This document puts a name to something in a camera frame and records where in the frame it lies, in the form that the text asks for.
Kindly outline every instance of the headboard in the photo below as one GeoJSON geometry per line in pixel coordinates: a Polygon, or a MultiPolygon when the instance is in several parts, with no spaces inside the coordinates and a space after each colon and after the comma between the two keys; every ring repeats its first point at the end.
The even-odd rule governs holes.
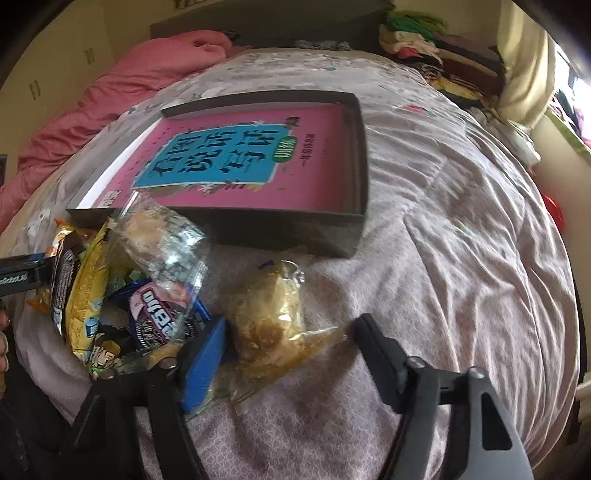
{"type": "Polygon", "coordinates": [[[290,47],[294,40],[345,40],[354,50],[380,53],[384,0],[222,0],[150,27],[151,37],[191,30],[230,30],[242,44],[290,47]]]}

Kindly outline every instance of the clear plastic bag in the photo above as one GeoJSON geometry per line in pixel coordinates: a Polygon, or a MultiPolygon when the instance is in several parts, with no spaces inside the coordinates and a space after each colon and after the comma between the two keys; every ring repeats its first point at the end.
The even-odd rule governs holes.
{"type": "Polygon", "coordinates": [[[134,192],[116,226],[117,242],[157,285],[174,311],[174,333],[182,340],[207,273],[209,241],[191,221],[134,192]]]}
{"type": "Polygon", "coordinates": [[[225,314],[239,357],[231,401],[248,398],[345,337],[336,326],[307,329],[300,300],[303,283],[297,264],[267,262],[229,296],[225,314]]]}

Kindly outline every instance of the box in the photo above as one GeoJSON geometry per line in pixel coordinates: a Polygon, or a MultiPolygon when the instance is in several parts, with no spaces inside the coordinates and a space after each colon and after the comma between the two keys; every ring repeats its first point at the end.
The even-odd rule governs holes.
{"type": "Polygon", "coordinates": [[[368,201],[365,131],[351,93],[276,90],[163,109],[109,153],[68,206],[98,228],[149,191],[223,244],[349,257],[368,201]]]}

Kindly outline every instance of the pink blanket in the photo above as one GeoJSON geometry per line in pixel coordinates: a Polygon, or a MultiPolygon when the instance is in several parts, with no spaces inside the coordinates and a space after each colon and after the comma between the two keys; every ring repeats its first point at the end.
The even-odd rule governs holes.
{"type": "Polygon", "coordinates": [[[232,42],[210,30],[156,38],[132,48],[86,88],[82,100],[51,118],[22,146],[18,173],[0,190],[0,233],[45,179],[101,129],[158,90],[233,53],[232,42]]]}

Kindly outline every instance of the wrinkled bed sheet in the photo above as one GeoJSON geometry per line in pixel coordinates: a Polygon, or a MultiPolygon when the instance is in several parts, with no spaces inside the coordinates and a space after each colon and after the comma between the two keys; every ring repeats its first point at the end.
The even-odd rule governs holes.
{"type": "MultiPolygon", "coordinates": [[[[535,465],[560,436],[579,370],[573,283],[561,238],[519,162],[473,118],[412,70],[361,53],[254,51],[184,79],[105,128],[29,205],[26,228],[2,236],[5,255],[42,251],[50,220],[103,152],[171,101],[269,89],[353,92],[369,149],[368,220],[351,259],[301,258],[304,307],[318,326],[372,312],[388,336],[438,368],[486,368],[535,465]]],[[[214,248],[204,300],[268,252],[214,248]]],[[[49,318],[9,303],[18,354],[71,421],[89,388],[85,369],[49,318]]],[[[159,477],[147,414],[139,411],[148,473],[159,477]]],[[[441,465],[441,409],[428,466],[441,465]]],[[[374,479],[398,417],[382,405],[350,343],[310,361],[232,409],[189,423],[212,479],[374,479]]]]}

